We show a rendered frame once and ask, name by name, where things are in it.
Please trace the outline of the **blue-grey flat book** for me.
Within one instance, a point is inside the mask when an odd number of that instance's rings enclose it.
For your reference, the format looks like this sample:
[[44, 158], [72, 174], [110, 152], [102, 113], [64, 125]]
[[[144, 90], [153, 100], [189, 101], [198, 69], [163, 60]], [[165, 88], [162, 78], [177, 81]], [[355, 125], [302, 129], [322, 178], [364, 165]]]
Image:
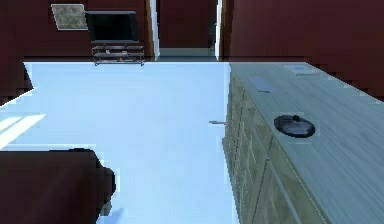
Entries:
[[255, 86], [258, 92], [272, 93], [275, 88], [265, 79], [257, 76], [250, 77], [250, 82]]

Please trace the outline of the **pale grey flat book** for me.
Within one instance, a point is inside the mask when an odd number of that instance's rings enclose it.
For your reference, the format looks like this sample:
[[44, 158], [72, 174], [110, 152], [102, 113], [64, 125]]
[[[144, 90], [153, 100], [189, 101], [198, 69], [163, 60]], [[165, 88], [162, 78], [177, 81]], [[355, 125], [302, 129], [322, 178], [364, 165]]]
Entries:
[[295, 74], [296, 76], [300, 75], [318, 75], [319, 72], [312, 67], [309, 67], [307, 65], [285, 65], [285, 68], [288, 69], [290, 72]]

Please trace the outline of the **dark television stand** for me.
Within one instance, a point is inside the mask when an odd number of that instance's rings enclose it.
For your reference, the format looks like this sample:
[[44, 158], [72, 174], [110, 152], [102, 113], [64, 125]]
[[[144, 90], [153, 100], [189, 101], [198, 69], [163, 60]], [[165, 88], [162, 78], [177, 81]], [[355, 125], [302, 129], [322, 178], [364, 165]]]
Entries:
[[145, 64], [144, 46], [138, 41], [104, 42], [95, 44], [92, 49], [93, 62], [101, 64]]

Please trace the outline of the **black round pan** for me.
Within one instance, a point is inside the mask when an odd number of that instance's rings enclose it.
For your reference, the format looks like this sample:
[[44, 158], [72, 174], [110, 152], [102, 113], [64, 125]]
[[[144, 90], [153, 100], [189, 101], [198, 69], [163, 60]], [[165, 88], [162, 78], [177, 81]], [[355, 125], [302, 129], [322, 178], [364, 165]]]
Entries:
[[280, 133], [294, 138], [308, 138], [316, 132], [313, 123], [298, 115], [280, 115], [274, 119], [274, 126]]

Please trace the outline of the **grey-green long sideboard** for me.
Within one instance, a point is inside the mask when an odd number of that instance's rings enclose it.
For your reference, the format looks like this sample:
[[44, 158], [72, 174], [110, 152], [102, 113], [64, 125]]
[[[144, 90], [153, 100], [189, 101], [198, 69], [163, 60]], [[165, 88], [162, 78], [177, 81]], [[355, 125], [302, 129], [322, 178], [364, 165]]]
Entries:
[[[296, 76], [285, 65], [318, 75]], [[240, 224], [384, 224], [384, 102], [304, 62], [232, 62], [222, 140]], [[258, 92], [257, 76], [275, 91]], [[298, 115], [308, 138], [280, 133]]]

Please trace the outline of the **black television set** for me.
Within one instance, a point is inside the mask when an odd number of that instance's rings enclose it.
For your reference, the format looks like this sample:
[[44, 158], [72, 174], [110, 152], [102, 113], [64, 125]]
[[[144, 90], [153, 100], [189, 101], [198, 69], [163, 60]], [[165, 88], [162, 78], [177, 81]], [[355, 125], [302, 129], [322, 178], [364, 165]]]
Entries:
[[94, 43], [139, 41], [135, 11], [86, 11], [85, 19]]

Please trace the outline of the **white door frame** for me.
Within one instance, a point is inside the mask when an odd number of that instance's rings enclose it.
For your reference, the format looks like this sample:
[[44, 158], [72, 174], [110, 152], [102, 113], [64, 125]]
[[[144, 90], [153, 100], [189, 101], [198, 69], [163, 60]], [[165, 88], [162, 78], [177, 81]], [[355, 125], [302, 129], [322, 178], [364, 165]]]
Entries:
[[223, 0], [148, 0], [158, 61], [215, 61]]

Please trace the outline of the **grey framed wall picture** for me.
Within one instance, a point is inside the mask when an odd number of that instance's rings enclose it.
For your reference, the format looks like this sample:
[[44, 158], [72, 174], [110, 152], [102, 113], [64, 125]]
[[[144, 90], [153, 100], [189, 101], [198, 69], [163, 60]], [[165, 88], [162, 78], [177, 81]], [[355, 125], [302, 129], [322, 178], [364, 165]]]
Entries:
[[52, 4], [51, 10], [60, 31], [85, 31], [88, 29], [83, 4]]

